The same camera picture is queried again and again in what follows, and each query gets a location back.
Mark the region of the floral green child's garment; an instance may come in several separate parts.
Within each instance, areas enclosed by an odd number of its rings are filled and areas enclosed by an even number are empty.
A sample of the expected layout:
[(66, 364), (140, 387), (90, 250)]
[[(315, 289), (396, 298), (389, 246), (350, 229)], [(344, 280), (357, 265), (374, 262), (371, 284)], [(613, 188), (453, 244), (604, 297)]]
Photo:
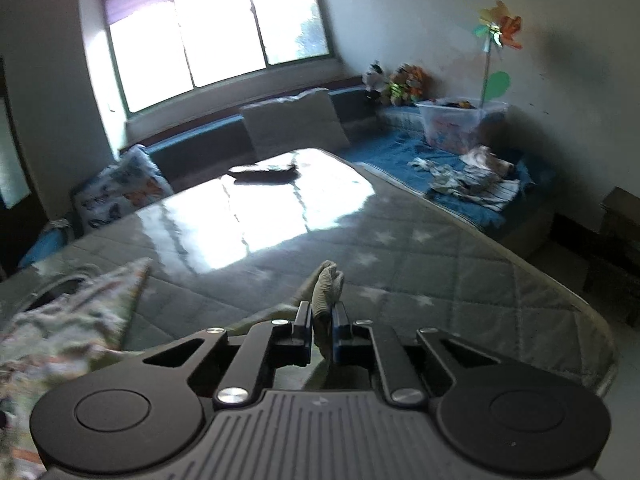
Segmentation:
[(44, 473), (29, 417), (45, 393), (127, 359), (120, 346), (148, 271), (149, 263), (137, 260), (9, 322), (1, 337), (3, 479), (37, 479)]

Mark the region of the round black table stove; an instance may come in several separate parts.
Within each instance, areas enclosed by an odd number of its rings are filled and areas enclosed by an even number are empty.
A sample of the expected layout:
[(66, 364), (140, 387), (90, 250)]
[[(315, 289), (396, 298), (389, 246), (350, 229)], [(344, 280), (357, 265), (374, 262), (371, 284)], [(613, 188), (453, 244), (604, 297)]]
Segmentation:
[(46, 284), (40, 285), (33, 292), (23, 298), (17, 307), (17, 312), (22, 313), (38, 309), (63, 295), (73, 295), (88, 281), (101, 274), (101, 270), (94, 264), (78, 266), (60, 275), (55, 275)]

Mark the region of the grey square cushion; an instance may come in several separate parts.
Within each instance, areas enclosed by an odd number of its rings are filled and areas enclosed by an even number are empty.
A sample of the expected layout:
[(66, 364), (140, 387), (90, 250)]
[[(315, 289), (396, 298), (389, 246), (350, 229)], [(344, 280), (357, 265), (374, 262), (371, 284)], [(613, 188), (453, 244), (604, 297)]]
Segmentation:
[(350, 145), (326, 88), (243, 106), (240, 115), (258, 160), (299, 148), (335, 153)]

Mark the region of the pile of light clothes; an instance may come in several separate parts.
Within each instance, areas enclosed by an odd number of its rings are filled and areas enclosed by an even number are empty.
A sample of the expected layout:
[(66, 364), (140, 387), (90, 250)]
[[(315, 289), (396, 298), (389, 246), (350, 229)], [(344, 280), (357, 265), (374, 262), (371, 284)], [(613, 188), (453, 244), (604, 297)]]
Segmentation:
[(432, 160), (415, 157), (408, 166), (429, 172), (430, 190), (458, 200), (474, 203), (492, 211), (503, 211), (521, 191), (518, 179), (507, 179), (513, 165), (498, 159), (488, 146), (477, 146), (460, 156), (462, 169), (439, 165)]

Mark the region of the black remote control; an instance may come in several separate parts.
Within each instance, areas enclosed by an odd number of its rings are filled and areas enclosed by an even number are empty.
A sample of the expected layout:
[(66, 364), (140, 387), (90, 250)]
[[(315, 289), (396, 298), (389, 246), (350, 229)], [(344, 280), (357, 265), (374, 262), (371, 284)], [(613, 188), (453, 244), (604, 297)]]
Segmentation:
[(296, 164), (288, 164), (285, 167), (237, 166), (230, 168), (226, 175), (232, 177), (236, 183), (282, 184), (295, 181), (299, 173)]

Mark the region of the large window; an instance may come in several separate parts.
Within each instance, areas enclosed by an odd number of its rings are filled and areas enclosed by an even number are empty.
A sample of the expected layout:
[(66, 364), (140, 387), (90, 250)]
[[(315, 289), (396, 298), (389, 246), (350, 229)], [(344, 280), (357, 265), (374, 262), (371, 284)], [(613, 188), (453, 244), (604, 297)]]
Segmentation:
[(332, 52), (318, 0), (102, 0), (125, 112)]

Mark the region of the orange green plush toys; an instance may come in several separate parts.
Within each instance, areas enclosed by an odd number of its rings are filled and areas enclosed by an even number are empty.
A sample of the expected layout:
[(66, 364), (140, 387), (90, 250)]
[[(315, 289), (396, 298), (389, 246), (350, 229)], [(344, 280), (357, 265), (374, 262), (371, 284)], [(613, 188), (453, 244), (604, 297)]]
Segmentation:
[(390, 75), (386, 94), (393, 106), (410, 106), (428, 99), (431, 83), (421, 66), (402, 64)]

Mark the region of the colourful paper pinwheel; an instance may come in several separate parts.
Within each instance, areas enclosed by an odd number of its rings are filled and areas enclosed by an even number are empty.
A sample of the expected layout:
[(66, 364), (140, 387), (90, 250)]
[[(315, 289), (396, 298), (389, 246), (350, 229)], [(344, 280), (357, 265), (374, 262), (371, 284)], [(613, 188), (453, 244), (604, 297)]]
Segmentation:
[(480, 24), (474, 35), (483, 40), (484, 68), (480, 89), (480, 108), (489, 101), (501, 98), (510, 88), (511, 77), (504, 70), (493, 70), (492, 60), (504, 49), (521, 50), (518, 34), (522, 29), (522, 18), (512, 13), (501, 0), (488, 9), (480, 10)]

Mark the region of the black and white plush toy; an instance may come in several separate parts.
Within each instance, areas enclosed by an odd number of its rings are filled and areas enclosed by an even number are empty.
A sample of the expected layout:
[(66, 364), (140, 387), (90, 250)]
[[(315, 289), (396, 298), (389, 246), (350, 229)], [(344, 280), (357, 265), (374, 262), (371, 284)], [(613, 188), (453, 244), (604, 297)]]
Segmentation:
[(362, 75), (367, 100), (373, 105), (390, 105), (390, 83), (378, 60), (371, 63)]

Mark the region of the clear plastic storage box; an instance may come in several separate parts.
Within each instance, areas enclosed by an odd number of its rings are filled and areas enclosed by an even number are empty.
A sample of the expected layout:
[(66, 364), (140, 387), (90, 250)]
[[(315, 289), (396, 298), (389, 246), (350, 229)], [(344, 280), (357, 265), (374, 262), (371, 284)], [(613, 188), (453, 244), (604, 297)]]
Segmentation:
[(479, 99), (441, 98), (417, 102), (426, 143), (457, 155), (477, 146), (491, 146), (506, 128), (509, 104)]

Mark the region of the butterfly print pillow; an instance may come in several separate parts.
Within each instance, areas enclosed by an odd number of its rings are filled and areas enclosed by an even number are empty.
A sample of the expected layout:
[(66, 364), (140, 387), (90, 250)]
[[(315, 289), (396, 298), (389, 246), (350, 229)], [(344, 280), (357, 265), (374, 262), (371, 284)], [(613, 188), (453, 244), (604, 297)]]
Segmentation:
[(174, 194), (160, 167), (138, 144), (70, 196), (85, 233), (104, 228)]

